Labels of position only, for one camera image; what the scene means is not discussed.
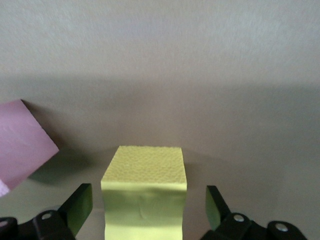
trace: black robotic claw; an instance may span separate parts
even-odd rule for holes
[[[20,225],[14,217],[1,217],[0,240],[75,240],[92,207],[92,186],[83,183],[57,211],[44,211]]]
[[[271,221],[264,228],[241,213],[232,213],[216,186],[207,186],[205,208],[212,230],[201,240],[307,240],[288,222]]]

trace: pink foam piece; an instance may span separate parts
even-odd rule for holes
[[[21,100],[0,104],[0,197],[58,151]]]

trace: bolt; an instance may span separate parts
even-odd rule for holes
[[[52,216],[52,213],[48,212],[48,213],[43,214],[41,219],[42,220],[49,219],[49,218],[51,218],[51,216]]]
[[[275,225],[276,229],[278,229],[281,232],[288,232],[288,228],[286,225],[282,224],[282,223],[277,223]]]
[[[240,223],[245,221],[244,217],[239,214],[234,215],[233,218],[234,218],[234,220],[236,220],[237,222],[240,222]]]

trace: yellow sponge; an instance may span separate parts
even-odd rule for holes
[[[181,148],[120,146],[102,180],[106,240],[182,240]]]

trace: gray wall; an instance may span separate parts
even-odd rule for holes
[[[78,239],[103,239],[116,146],[178,146],[185,240],[209,229],[206,185],[263,226],[318,239],[319,39],[319,1],[2,1],[0,103],[23,99],[61,152],[0,216],[26,221],[92,182]]]

